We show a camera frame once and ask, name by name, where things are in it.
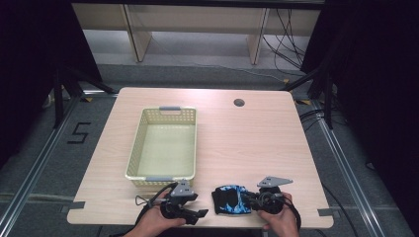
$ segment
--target metal frame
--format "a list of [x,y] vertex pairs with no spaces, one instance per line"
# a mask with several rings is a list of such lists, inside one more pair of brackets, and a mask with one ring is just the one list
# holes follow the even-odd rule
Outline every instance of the metal frame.
[[[313,106],[316,110],[321,109],[317,101],[313,101]],[[330,145],[334,157],[336,158],[336,162],[341,170],[346,184],[348,185],[348,189],[351,192],[355,204],[357,205],[358,210],[360,211],[361,216],[366,223],[370,235],[377,237],[385,236],[377,218],[376,212],[372,208],[370,202],[367,199],[367,196],[365,195],[360,183],[358,182],[358,179],[355,176],[354,171],[352,170],[352,167],[349,164],[348,159],[346,158],[345,153],[343,152],[339,141],[335,136],[335,133],[332,129],[329,128],[329,125],[323,118],[319,122],[324,136]]]

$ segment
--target metal bracket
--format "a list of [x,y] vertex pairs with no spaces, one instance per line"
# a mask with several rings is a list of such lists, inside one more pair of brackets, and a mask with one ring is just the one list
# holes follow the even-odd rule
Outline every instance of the metal bracket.
[[259,182],[258,187],[272,188],[276,186],[291,184],[292,182],[293,180],[290,180],[290,179],[283,179],[283,178],[268,176],[263,181]]

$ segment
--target cable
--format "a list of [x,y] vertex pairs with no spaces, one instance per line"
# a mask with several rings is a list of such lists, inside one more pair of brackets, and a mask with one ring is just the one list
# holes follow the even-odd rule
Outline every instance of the cable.
[[[143,202],[138,203],[138,199],[142,199],[142,200],[143,200]],[[147,200],[146,200],[144,197],[141,197],[141,196],[135,196],[135,204],[136,204],[136,205],[142,205],[142,204],[145,204],[145,203],[147,203]]]
[[343,205],[341,204],[341,202],[332,194],[332,192],[323,184],[323,182],[321,182],[321,186],[323,187],[323,189],[325,189],[327,191],[327,193],[329,193],[333,199],[335,199],[336,203],[338,203],[339,207],[341,208],[343,214],[345,215],[345,217],[347,218],[349,225],[351,225],[352,230],[354,231],[354,235],[356,237],[358,237],[358,232],[357,229],[355,229],[355,225],[352,222],[351,218],[349,217],[348,213],[346,212],[345,208],[343,207]]
[[199,63],[196,63],[196,62],[188,62],[188,61],[182,61],[182,60],[179,60],[175,55],[173,55],[168,49],[166,49],[159,41],[157,41],[155,38],[151,38],[152,40],[154,40],[156,43],[157,43],[157,45],[160,47],[160,48],[162,48],[163,50],[165,50],[173,59],[175,59],[176,61],[178,61],[178,62],[180,62],[180,63],[183,63],[183,64],[187,64],[187,65],[189,65],[189,64],[192,64],[192,65],[197,65],[197,66],[201,66],[201,67],[211,67],[211,68],[225,68],[225,69],[229,69],[229,70],[235,70],[235,71],[242,71],[242,72],[246,72],[246,73],[248,73],[248,74],[252,74],[252,75],[256,75],[256,76],[262,76],[262,77],[270,77],[270,78],[274,78],[275,80],[277,80],[277,81],[281,81],[281,82],[284,82],[284,80],[282,80],[282,79],[280,79],[280,78],[278,78],[278,77],[275,77],[275,76],[273,76],[273,75],[268,75],[268,74],[259,74],[259,73],[255,73],[255,72],[251,72],[251,71],[248,71],[248,70],[245,70],[245,69],[239,69],[239,68],[231,68],[231,67],[226,67],[226,66],[221,66],[221,65],[205,65],[205,64],[199,64]]
[[321,117],[321,118],[318,118],[316,121],[314,121],[308,128],[306,128],[305,130],[304,130],[304,132],[306,132],[306,131],[308,131],[309,129],[311,129],[311,127],[312,126],[314,126],[318,121],[320,121],[321,119],[323,119],[323,117]]
[[301,52],[303,52],[303,50],[301,50],[298,46],[295,45],[295,41],[293,40],[293,26],[292,26],[292,23],[291,23],[292,10],[288,9],[288,13],[289,13],[289,17],[288,17],[288,22],[287,22],[287,26],[286,26],[284,24],[283,19],[281,18],[279,10],[277,9],[278,18],[280,19],[281,25],[283,26],[283,29],[284,29],[284,36],[287,36],[287,38],[289,39],[290,43],[292,44],[294,50],[291,50],[290,48],[288,48],[287,46],[285,46],[283,44],[284,37],[281,39],[280,45],[282,44],[284,47],[286,47],[287,49],[289,49],[290,51],[295,53],[296,59],[298,60],[298,63],[299,63],[298,68],[300,68],[301,64],[302,64],[302,59],[300,58],[300,56],[302,54],[300,54],[298,51],[300,50]]

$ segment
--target aluminum rail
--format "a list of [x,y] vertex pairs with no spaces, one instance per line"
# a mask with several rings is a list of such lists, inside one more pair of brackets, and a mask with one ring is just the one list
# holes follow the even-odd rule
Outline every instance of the aluminum rail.
[[13,225],[15,224],[19,214],[24,208],[29,195],[37,184],[37,181],[40,178],[42,171],[58,142],[59,137],[66,128],[68,119],[70,118],[74,108],[77,106],[79,100],[80,97],[73,97],[70,99],[61,124],[52,131],[40,155],[31,168],[31,171],[29,172],[25,181],[21,184],[19,190],[15,193],[6,211],[3,213],[0,219],[0,236],[6,237],[12,230]]
[[[321,107],[317,101],[313,101],[313,106],[316,110],[320,110]],[[326,121],[322,118],[320,120],[320,127],[323,130],[323,133],[326,137],[327,142],[332,149],[333,155],[336,158],[338,166],[342,172],[342,175],[348,185],[349,191],[351,192],[352,197],[354,198],[355,204],[357,205],[361,216],[363,217],[367,229],[370,232],[371,236],[383,237],[385,236],[381,225],[379,224],[376,212],[370,205],[370,202],[367,199],[363,189],[361,188],[360,183],[357,180],[357,177],[354,174],[354,171],[349,164],[345,153],[343,152],[338,139],[335,136],[335,133],[332,129],[329,129]]]

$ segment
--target floor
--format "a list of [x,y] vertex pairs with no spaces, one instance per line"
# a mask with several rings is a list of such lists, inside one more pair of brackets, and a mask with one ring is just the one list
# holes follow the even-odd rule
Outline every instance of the floor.
[[[281,85],[286,79],[295,78],[286,73],[301,74],[295,66],[275,58],[265,43],[259,63],[251,65],[246,36],[153,33],[146,56],[138,63],[133,60],[125,32],[85,31],[85,35],[105,82],[115,87],[132,84],[129,80],[137,74],[129,72],[144,72],[148,67],[162,68],[159,72],[161,76],[187,73],[179,72],[178,68],[193,67],[205,71],[206,75],[219,71],[224,75],[242,73],[243,78],[247,75],[262,81],[273,80]],[[278,46],[274,36],[267,36],[267,41],[274,47]],[[294,43],[301,49],[306,48],[308,41],[309,38],[294,38]],[[294,52],[288,49],[281,49],[281,52],[298,62]],[[283,72],[275,74],[277,67]],[[138,86],[144,86],[151,82],[138,83]],[[321,108],[321,100],[308,104],[303,102],[306,99],[304,88],[293,92],[300,115]],[[13,228],[1,233],[1,236],[108,236],[127,230],[127,226],[71,225],[65,219],[114,101],[115,97],[98,97],[91,103],[66,102],[67,108],[75,105],[73,113],[76,116],[68,119],[68,126],[63,128],[57,141],[49,139],[54,133],[51,127],[53,109],[45,108],[22,151],[0,171],[0,210],[4,212],[10,208],[13,196],[25,188],[22,184],[28,183],[25,179],[33,171],[33,164],[37,164],[45,152],[52,153],[51,158],[40,166],[41,173],[33,180],[35,184],[29,190],[26,204],[18,209],[20,214],[12,220]],[[344,115],[339,110],[333,112],[333,130],[327,128],[321,116],[312,115],[301,122],[333,210],[335,224],[325,230],[304,229],[300,235],[413,236],[377,173],[366,166],[368,157]],[[83,146],[68,148],[68,141],[74,139],[74,125],[86,120],[91,122],[86,126],[91,139],[87,139]],[[42,150],[46,143],[53,144],[51,151]],[[273,233],[258,231],[256,234],[274,236]]]

